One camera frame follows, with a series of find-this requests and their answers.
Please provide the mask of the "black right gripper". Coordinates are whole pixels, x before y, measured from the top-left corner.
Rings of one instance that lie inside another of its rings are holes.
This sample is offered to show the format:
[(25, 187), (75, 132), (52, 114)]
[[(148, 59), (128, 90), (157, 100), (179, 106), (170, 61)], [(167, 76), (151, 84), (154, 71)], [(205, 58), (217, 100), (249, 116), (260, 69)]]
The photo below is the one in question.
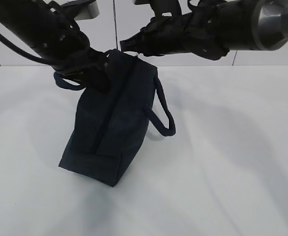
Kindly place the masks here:
[(147, 57), (192, 53), (220, 60), (230, 49), (216, 35), (216, 26), (215, 14), (204, 9), (178, 17), (154, 17), (139, 33), (120, 41), (120, 47), (122, 52), (140, 52)]

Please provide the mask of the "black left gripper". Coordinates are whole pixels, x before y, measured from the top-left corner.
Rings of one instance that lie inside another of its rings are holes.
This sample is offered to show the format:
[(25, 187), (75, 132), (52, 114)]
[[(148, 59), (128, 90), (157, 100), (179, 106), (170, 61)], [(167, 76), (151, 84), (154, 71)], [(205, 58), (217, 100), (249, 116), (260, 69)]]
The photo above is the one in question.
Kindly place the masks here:
[(49, 39), (49, 59), (60, 60), (53, 64), (55, 76), (70, 81), (82, 81), (87, 88), (108, 93), (111, 81), (106, 74), (109, 51), (102, 52), (90, 46), (89, 38), (81, 31), (57, 32)]

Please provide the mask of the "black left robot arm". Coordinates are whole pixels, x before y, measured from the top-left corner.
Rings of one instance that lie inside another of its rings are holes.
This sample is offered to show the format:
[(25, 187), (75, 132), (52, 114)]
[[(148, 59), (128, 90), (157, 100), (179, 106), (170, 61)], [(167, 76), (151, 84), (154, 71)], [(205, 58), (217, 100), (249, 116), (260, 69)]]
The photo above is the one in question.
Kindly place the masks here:
[(64, 89), (93, 88), (108, 93), (111, 82), (105, 68), (109, 52), (90, 46), (76, 18), (97, 15), (93, 0), (0, 0), (0, 23), (27, 44), (36, 56), (17, 47), (0, 34), (0, 42), (15, 53), (55, 71), (56, 84)]

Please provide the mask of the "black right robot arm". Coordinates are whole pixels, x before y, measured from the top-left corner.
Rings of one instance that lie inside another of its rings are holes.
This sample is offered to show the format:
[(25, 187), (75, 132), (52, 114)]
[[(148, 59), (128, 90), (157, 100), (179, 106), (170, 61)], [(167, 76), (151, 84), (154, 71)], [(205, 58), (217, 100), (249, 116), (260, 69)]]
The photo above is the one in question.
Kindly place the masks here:
[(120, 42), (123, 52), (146, 57), (192, 53), (220, 60), (231, 50), (275, 51), (288, 42), (288, 0), (149, 0), (149, 24)]

